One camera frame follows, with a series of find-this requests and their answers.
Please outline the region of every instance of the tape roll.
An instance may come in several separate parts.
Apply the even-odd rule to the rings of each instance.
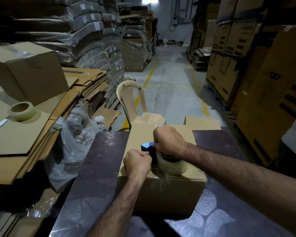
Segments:
[[[156,153],[156,156],[159,169],[166,174],[174,176],[182,175],[188,168],[188,163],[183,160],[169,162],[163,159],[162,154],[159,152]]]
[[[32,103],[23,101],[12,105],[8,112],[16,121],[27,121],[34,117],[36,109]]]

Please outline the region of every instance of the beige plastic chair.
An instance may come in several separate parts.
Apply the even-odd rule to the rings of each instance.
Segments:
[[[133,98],[133,87],[137,88],[141,106],[143,108],[144,113],[142,116],[137,115],[137,111],[134,104]],[[144,90],[137,82],[133,80],[126,80],[120,83],[116,90],[116,95],[119,101],[122,103],[122,106],[125,111],[125,115],[127,121],[129,123],[129,127],[134,123],[145,123],[145,124],[165,124],[166,120],[162,117],[162,115],[150,113],[147,111]]]

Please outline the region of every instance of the hairy forearm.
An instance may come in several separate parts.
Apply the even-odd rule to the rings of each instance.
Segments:
[[[143,182],[143,179],[129,178],[118,197],[95,223],[86,237],[125,236]]]
[[[296,234],[296,179],[187,143],[180,158]]]

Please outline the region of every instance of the dark table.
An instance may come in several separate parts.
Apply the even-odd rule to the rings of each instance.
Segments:
[[[193,131],[198,146],[246,160],[225,131]],[[51,231],[51,237],[83,237],[118,195],[117,175],[129,132],[97,134]],[[127,236],[292,236],[215,179],[189,219],[133,216]]]

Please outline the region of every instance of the warehouse floor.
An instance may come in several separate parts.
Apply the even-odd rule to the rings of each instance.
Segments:
[[[206,72],[194,71],[185,50],[186,47],[176,45],[159,46],[142,73],[125,72],[125,77],[136,79],[145,90],[148,111],[163,115],[167,124],[183,124],[185,116],[196,116],[218,119],[225,127],[222,110],[203,88]],[[121,115],[114,122],[112,131],[128,128],[122,106],[119,110]],[[140,102],[137,113],[143,113]]]

